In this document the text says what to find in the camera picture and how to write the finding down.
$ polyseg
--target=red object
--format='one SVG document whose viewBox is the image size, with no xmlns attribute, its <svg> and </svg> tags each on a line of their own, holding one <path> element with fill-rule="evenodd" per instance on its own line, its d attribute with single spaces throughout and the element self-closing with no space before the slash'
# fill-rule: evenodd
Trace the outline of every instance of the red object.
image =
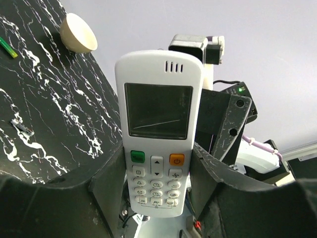
<svg viewBox="0 0 317 238">
<path fill-rule="evenodd" d="M 199 221 L 196 221 L 194 226 L 195 226 L 195 228 L 199 228 L 200 230 L 202 229 L 202 224 Z"/>
</svg>

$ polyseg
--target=white bowl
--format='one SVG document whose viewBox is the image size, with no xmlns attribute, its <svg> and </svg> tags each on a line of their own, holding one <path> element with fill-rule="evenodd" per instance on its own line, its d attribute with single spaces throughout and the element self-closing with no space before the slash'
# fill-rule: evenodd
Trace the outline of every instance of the white bowl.
<svg viewBox="0 0 317 238">
<path fill-rule="evenodd" d="M 63 44 L 71 51 L 88 53 L 98 47 L 94 32 L 88 24 L 74 13 L 69 13 L 59 29 Z"/>
</svg>

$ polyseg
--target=button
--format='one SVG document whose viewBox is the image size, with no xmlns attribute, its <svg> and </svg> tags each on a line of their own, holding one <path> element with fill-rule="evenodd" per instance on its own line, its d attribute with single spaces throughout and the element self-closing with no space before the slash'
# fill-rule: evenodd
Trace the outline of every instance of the button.
<svg viewBox="0 0 317 238">
<path fill-rule="evenodd" d="M 166 204 L 168 206 L 177 206 L 179 204 L 179 200 L 178 199 L 174 199 L 174 198 L 168 198 L 166 200 Z"/>
<path fill-rule="evenodd" d="M 152 180 L 151 185 L 156 188 L 161 188 L 163 187 L 163 182 L 160 180 Z"/>
<path fill-rule="evenodd" d="M 171 191 L 168 191 L 168 192 L 167 192 L 167 195 L 168 195 L 170 198 L 177 198 L 177 197 L 179 197 L 179 195 L 180 195 L 180 191 L 178 191 L 178 190 L 171 190 Z"/>
<path fill-rule="evenodd" d="M 135 163 L 144 163 L 145 154 L 142 151 L 131 150 L 131 160 Z"/>
<path fill-rule="evenodd" d="M 151 190 L 151 194 L 153 197 L 162 197 L 163 192 L 161 190 L 158 190 L 158 189 L 153 189 L 153 190 Z"/>
<path fill-rule="evenodd" d="M 171 181 L 168 183 L 168 186 L 171 188 L 180 188 L 180 182 L 179 181 Z"/>
<path fill-rule="evenodd" d="M 135 200 L 138 203 L 142 203 L 142 204 L 147 204 L 147 202 L 148 202 L 147 197 L 144 197 L 144 196 L 136 196 Z"/>
<path fill-rule="evenodd" d="M 135 178 L 133 181 L 137 186 L 144 186 L 146 184 L 145 180 L 142 178 Z"/>
<path fill-rule="evenodd" d="M 133 171 L 134 176 L 138 176 L 138 177 L 145 176 L 144 167 L 134 165 L 134 166 L 132 166 L 132 171 Z"/>
<path fill-rule="evenodd" d="M 144 188 L 141 188 L 141 187 L 136 187 L 136 188 L 134 189 L 134 191 L 135 191 L 137 194 L 139 194 L 139 195 L 144 195 L 144 194 L 147 193 L 147 191 L 146 191 Z"/>
<path fill-rule="evenodd" d="M 164 158 L 162 156 L 151 156 L 151 175 L 154 178 L 163 177 L 163 162 Z"/>
<path fill-rule="evenodd" d="M 181 179 L 183 176 L 183 171 L 180 169 L 171 169 L 169 170 L 168 176 L 171 179 Z"/>
<path fill-rule="evenodd" d="M 156 198 L 156 197 L 151 197 L 151 204 L 152 205 L 162 205 L 163 204 L 163 199 L 161 198 Z"/>
<path fill-rule="evenodd" d="M 183 154 L 171 154 L 169 156 L 170 165 L 182 166 L 184 164 L 185 156 Z"/>
</svg>

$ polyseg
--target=orange button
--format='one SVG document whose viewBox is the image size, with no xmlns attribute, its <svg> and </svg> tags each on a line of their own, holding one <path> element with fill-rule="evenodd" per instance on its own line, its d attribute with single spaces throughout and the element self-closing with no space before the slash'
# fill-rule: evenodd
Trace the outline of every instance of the orange button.
<svg viewBox="0 0 317 238">
<path fill-rule="evenodd" d="M 183 154 L 171 154 L 169 156 L 170 165 L 182 166 L 184 164 L 185 156 Z"/>
</svg>

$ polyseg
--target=green button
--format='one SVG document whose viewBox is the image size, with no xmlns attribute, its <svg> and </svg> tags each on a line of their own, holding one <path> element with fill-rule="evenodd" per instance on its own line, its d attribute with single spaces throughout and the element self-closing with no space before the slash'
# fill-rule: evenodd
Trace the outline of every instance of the green button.
<svg viewBox="0 0 317 238">
<path fill-rule="evenodd" d="M 144 163 L 145 155 L 142 151 L 131 150 L 131 160 L 135 163 Z"/>
</svg>

